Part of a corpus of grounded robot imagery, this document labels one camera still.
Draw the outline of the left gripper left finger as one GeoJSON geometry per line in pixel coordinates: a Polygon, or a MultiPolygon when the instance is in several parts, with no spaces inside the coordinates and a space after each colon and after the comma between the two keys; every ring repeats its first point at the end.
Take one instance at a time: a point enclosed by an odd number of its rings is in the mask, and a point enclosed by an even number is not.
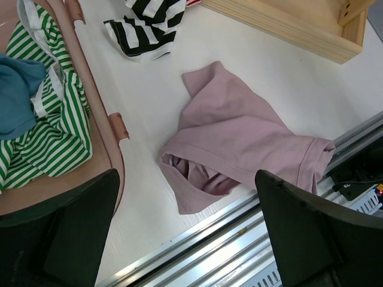
{"type": "Polygon", "coordinates": [[[1,286],[94,286],[120,188],[116,169],[1,216],[1,286]]]}

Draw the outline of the green striped tank top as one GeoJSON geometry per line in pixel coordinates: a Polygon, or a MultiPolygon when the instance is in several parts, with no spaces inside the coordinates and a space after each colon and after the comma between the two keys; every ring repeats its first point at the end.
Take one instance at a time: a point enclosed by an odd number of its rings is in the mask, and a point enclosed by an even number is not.
{"type": "Polygon", "coordinates": [[[17,12],[20,20],[4,55],[41,62],[47,74],[31,97],[36,125],[15,139],[1,139],[2,189],[66,174],[93,155],[91,111],[58,24],[32,1],[19,1],[17,12]]]}

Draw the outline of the mauve tank top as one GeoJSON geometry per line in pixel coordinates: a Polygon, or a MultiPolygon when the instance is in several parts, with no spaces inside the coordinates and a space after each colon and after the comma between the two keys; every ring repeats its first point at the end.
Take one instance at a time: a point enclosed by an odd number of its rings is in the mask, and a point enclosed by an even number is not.
{"type": "Polygon", "coordinates": [[[190,101],[159,154],[180,214],[201,212],[238,185],[255,188],[259,170],[316,192],[335,151],[331,140],[294,134],[221,62],[182,79],[190,101]]]}

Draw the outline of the teal tank top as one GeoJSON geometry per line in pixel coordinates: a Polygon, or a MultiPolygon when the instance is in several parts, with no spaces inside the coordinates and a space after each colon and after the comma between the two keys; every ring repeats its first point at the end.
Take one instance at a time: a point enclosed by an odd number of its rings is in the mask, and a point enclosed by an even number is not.
{"type": "Polygon", "coordinates": [[[31,97],[47,72],[43,63],[1,54],[1,139],[22,136],[36,125],[31,97]]]}

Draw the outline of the red striped tank top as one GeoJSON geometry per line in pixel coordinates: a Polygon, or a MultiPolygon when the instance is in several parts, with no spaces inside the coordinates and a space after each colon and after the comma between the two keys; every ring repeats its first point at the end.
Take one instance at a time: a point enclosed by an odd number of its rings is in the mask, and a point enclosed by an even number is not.
{"type": "Polygon", "coordinates": [[[191,7],[191,6],[196,5],[200,2],[201,2],[201,0],[186,0],[186,7],[191,7]]]}

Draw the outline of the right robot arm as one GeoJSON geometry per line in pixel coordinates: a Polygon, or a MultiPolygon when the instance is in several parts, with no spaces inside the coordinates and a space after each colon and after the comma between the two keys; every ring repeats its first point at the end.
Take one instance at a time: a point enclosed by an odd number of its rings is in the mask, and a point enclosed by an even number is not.
{"type": "Polygon", "coordinates": [[[331,190],[348,201],[356,199],[374,185],[382,184],[382,141],[365,147],[339,166],[327,177],[332,180],[331,190]]]}

